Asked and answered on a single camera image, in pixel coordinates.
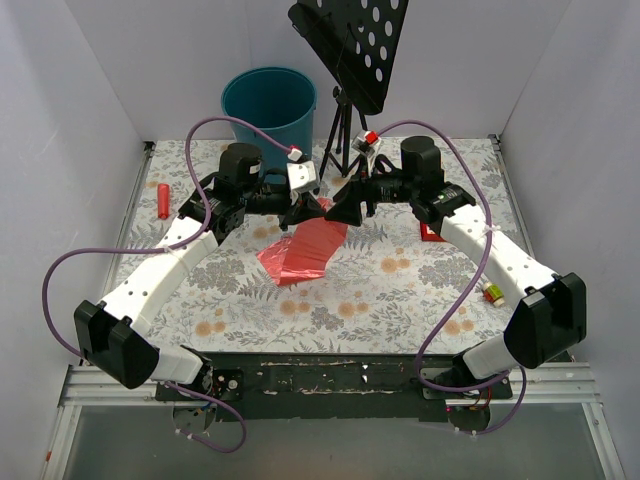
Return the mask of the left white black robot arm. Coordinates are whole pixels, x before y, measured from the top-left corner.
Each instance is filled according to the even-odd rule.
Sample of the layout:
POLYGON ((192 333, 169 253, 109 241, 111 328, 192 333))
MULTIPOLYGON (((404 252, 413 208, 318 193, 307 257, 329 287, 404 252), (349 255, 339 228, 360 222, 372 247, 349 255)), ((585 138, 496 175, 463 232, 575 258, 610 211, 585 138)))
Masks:
POLYGON ((286 229, 324 209, 313 192, 319 176, 298 149, 282 169, 263 171, 261 150, 233 143, 217 171, 205 176, 180 207, 158 253, 146 258, 98 303, 82 302, 74 312, 81 357, 135 389, 148 380, 178 383, 193 400, 213 386, 206 358, 185 346, 154 345, 146 336, 164 304, 191 271, 222 245, 246 215, 273 215, 286 229))

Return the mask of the red plastic trash bag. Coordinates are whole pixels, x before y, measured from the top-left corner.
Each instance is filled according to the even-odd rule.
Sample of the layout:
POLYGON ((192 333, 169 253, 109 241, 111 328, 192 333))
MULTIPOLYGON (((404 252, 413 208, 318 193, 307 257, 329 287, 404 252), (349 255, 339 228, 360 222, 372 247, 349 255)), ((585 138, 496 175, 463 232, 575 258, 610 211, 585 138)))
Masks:
POLYGON ((320 279, 325 276, 329 260, 344 244, 347 230, 346 224, 314 218, 256 257, 277 286, 320 279))

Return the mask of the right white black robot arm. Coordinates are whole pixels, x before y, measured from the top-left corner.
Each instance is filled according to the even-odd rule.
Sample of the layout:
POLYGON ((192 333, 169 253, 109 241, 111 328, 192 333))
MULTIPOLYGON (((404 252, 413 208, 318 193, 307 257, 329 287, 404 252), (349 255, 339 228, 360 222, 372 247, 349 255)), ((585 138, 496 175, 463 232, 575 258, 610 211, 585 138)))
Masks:
POLYGON ((503 333, 456 355, 428 387, 475 397, 492 377, 518 367, 534 369, 585 338, 586 285, 579 276, 559 275, 538 263, 498 229, 488 208, 446 181, 432 138, 404 139, 399 167, 378 154, 379 144, 373 131, 353 141, 360 165, 334 196, 327 219, 360 226, 378 204, 406 203, 420 222, 496 283, 513 310, 503 333))

